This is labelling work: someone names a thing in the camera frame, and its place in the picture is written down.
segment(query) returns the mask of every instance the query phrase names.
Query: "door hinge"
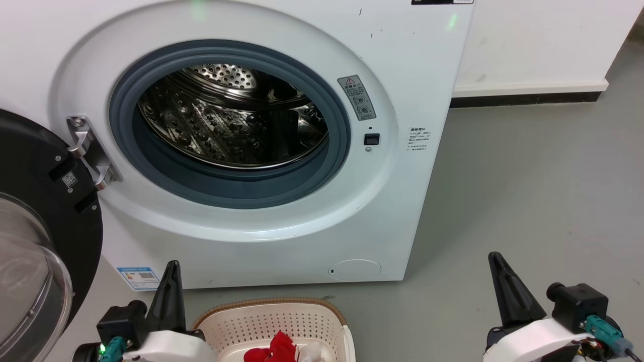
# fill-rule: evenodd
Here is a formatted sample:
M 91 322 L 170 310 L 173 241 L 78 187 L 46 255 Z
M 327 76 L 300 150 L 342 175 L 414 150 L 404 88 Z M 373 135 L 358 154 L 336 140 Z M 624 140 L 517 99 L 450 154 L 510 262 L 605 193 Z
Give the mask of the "door hinge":
M 122 181 L 114 163 L 101 147 L 86 116 L 67 117 L 67 128 L 71 138 L 76 142 L 74 146 L 68 147 L 67 151 L 74 157 L 80 158 L 89 169 L 97 190 L 103 190 L 110 182 Z

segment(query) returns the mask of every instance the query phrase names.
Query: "qr code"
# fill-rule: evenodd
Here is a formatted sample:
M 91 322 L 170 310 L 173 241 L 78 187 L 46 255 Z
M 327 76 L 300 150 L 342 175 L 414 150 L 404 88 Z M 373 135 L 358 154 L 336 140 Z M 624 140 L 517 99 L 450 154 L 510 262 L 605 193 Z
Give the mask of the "qr code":
M 67 185 L 67 187 L 74 186 L 79 180 L 74 176 L 72 172 L 69 172 L 67 175 L 62 177 L 62 181 Z

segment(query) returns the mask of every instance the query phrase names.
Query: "white robot arm casing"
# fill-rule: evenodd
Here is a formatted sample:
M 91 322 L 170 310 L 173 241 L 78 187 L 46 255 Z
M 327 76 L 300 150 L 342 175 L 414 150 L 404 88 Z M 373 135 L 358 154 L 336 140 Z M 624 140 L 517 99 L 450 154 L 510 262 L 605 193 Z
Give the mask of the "white robot arm casing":
M 151 332 L 140 349 L 126 352 L 124 361 L 137 362 L 216 362 L 217 352 L 204 340 L 173 332 Z
M 503 337 L 485 352 L 483 362 L 530 362 L 591 337 L 573 334 L 554 319 L 541 319 Z

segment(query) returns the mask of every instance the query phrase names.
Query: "red cloth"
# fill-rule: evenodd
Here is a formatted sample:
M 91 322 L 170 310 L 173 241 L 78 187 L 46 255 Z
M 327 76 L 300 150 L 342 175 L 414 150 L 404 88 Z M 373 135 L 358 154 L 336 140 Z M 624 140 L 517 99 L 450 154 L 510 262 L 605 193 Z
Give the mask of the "red cloth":
M 244 362 L 296 362 L 293 341 L 279 331 L 270 341 L 270 348 L 253 348 L 243 355 Z

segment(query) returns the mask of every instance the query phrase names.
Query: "stainless steel drum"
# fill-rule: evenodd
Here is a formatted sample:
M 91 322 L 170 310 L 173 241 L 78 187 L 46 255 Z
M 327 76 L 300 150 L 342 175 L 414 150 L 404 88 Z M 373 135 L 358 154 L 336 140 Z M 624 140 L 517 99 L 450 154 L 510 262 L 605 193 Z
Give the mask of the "stainless steel drum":
M 201 64 L 154 83 L 143 118 L 163 141 L 216 166 L 268 169 L 296 162 L 327 141 L 308 97 L 272 75 L 232 64 Z

